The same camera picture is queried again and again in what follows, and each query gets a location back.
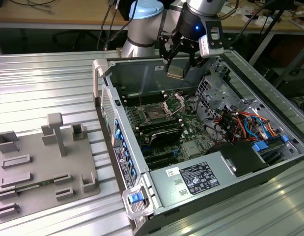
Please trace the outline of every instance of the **desk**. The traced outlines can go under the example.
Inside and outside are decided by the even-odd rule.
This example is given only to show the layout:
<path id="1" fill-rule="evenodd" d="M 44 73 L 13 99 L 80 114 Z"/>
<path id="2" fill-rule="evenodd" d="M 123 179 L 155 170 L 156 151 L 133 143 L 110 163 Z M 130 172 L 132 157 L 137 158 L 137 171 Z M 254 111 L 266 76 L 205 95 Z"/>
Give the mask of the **desk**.
<path id="1" fill-rule="evenodd" d="M 15 4 L 9 0 L 0 8 L 0 28 L 18 29 L 64 29 L 64 30 L 99 30 L 108 8 L 108 0 L 57 0 L 50 4 L 54 14 L 33 9 L 29 6 Z M 253 3 L 242 0 L 240 6 L 245 5 L 257 8 Z M 238 33 L 245 22 L 237 15 L 222 21 L 224 32 Z M 262 45 L 250 60 L 251 64 L 257 60 L 262 51 L 275 34 L 304 34 L 304 30 L 289 22 L 288 17 L 276 24 L 266 37 Z M 112 20 L 109 13 L 104 29 L 108 29 Z M 126 21 L 118 12 L 113 23 L 113 30 L 120 29 Z M 250 24 L 246 33 L 259 33 L 261 27 Z"/>

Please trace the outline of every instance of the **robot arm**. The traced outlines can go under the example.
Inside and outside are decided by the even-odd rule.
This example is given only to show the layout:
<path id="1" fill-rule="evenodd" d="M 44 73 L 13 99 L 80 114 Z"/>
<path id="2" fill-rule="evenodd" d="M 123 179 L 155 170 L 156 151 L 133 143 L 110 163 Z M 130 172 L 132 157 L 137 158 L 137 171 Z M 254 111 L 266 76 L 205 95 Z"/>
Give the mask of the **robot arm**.
<path id="1" fill-rule="evenodd" d="M 139 0 L 138 5 L 144 7 L 145 1 Z M 158 40 L 166 72 L 179 52 L 189 54 L 186 72 L 190 67 L 201 67 L 207 61 L 206 58 L 223 54 L 223 32 L 217 14 L 224 2 L 225 0 L 177 0 L 169 10 L 154 13 L 152 17 L 136 16 L 137 9 L 129 25 L 122 57 L 152 56 L 154 43 Z M 195 58 L 198 51 L 201 57 Z"/>

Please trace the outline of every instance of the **vent grille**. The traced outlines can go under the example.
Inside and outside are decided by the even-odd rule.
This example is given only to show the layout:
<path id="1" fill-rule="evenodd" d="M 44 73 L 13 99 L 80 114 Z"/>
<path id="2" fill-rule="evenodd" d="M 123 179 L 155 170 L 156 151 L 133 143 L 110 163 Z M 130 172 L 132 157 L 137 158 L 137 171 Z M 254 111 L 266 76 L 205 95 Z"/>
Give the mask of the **vent grille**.
<path id="1" fill-rule="evenodd" d="M 203 107 L 205 108 L 204 110 L 207 117 L 217 119 L 219 115 L 215 111 L 211 110 L 209 102 L 206 100 L 205 95 L 203 95 L 202 93 L 204 90 L 210 90 L 211 88 L 212 86 L 210 85 L 210 83 L 204 78 L 197 89 L 197 94 L 202 94 L 200 99 L 201 103 L 203 104 Z"/>
<path id="2" fill-rule="evenodd" d="M 107 122 L 109 125 L 108 128 L 110 129 L 111 133 L 114 134 L 115 133 L 114 112 L 113 112 L 113 108 L 111 105 L 111 101 L 110 101 L 108 93 L 107 93 L 107 88 L 104 85 L 103 85 L 103 107 L 104 107 L 106 119 L 107 119 Z"/>

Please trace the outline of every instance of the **gray 3d printed tray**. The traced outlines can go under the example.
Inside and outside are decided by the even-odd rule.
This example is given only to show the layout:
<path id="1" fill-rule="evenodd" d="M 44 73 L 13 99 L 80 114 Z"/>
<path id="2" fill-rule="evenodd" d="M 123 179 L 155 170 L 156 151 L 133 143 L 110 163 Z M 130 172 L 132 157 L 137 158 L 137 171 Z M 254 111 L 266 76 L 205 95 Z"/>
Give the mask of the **gray 3d printed tray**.
<path id="1" fill-rule="evenodd" d="M 100 192 L 83 126 L 61 130 L 64 156 L 54 130 L 42 130 L 22 137 L 0 133 L 0 223 Z"/>

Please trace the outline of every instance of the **motherboard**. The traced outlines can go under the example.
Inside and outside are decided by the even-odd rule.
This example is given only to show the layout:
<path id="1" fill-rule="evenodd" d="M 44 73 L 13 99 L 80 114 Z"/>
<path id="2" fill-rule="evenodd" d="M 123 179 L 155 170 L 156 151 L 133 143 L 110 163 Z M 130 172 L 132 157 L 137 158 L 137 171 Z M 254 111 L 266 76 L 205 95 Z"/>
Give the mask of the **motherboard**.
<path id="1" fill-rule="evenodd" d="M 192 96 L 161 91 L 123 97 L 130 125 L 151 170 L 205 155 L 214 145 L 195 113 Z"/>

